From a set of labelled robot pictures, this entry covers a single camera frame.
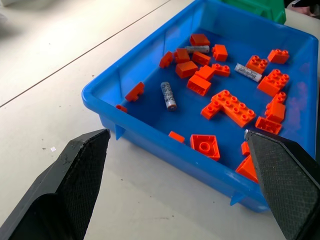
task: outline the orange lego brick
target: orange lego brick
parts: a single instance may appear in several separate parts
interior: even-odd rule
[[[192,55],[192,61],[201,65],[209,65],[211,57],[199,52],[195,51]]]
[[[177,64],[182,64],[190,61],[188,51],[185,48],[177,48],[173,55]]]
[[[257,173],[251,155],[247,156],[235,170],[236,173],[258,183]]]
[[[270,63],[285,64],[289,58],[289,52],[287,50],[281,51],[280,49],[272,50],[268,56]]]
[[[190,146],[192,149],[206,155],[215,161],[220,159],[220,153],[217,138],[214,135],[195,135],[190,137]]]
[[[243,102],[238,101],[228,90],[223,90],[211,98],[211,102],[218,101],[222,105],[222,110],[240,127],[244,127],[251,122],[256,114]]]
[[[210,120],[217,112],[219,112],[221,107],[222,106],[218,101],[210,102],[202,109],[201,115]]]
[[[170,63],[174,60],[172,52],[168,51],[162,58],[159,64],[159,67],[164,69],[169,67]]]
[[[228,57],[228,52],[225,45],[216,44],[212,48],[212,54],[216,61],[225,62]]]
[[[137,101],[139,96],[145,91],[145,85],[141,81],[124,97],[128,102]]]
[[[202,33],[192,34],[190,37],[190,43],[192,46],[210,46],[210,41],[206,35]]]
[[[254,55],[249,59],[245,66],[258,74],[262,74],[267,68],[267,65],[268,61],[266,59],[260,59],[260,57]]]
[[[244,155],[244,156],[248,156],[250,154],[248,142],[244,141],[241,144],[241,151],[242,151],[242,155]]]
[[[265,119],[265,118],[259,116],[255,122],[255,127],[257,129],[261,129],[266,132],[278,135],[278,133],[280,132],[280,130],[282,128],[282,125],[280,123],[270,121],[268,119]]]
[[[271,104],[272,104],[272,103],[283,104],[283,103],[285,102],[285,100],[286,100],[286,97],[287,97],[286,93],[283,92],[283,91],[281,91],[281,92],[277,93],[277,94],[273,97],[273,99],[272,99],[272,101],[271,101],[270,103],[271,103]]]
[[[121,106],[120,104],[117,104],[115,107],[116,107],[117,109],[125,112],[125,113],[128,112],[128,109],[127,109],[126,107],[124,107],[124,106]]]
[[[190,77],[198,70],[198,66],[193,61],[179,63],[175,67],[175,72],[181,79]]]
[[[212,64],[213,74],[223,76],[223,77],[229,77],[230,75],[230,67],[227,65],[221,66],[218,63]]]
[[[193,75],[193,77],[189,79],[186,87],[196,92],[197,94],[204,96],[211,87],[211,82],[208,82],[197,75]]]
[[[204,80],[210,81],[214,76],[214,70],[212,69],[212,67],[205,65],[200,67],[200,70],[196,71],[195,75],[199,76],[200,78],[203,78]]]
[[[273,102],[266,106],[266,111],[264,114],[266,115],[266,119],[276,123],[281,123],[285,119],[285,111],[285,105],[278,102]]]
[[[178,142],[180,142],[180,143],[182,143],[182,144],[185,143],[185,138],[184,138],[183,136],[179,135],[178,133],[175,133],[174,131],[171,131],[171,132],[169,133],[169,137],[177,140]]]
[[[262,92],[274,97],[289,81],[288,74],[282,74],[279,69],[274,69],[265,76],[258,85],[258,89]]]

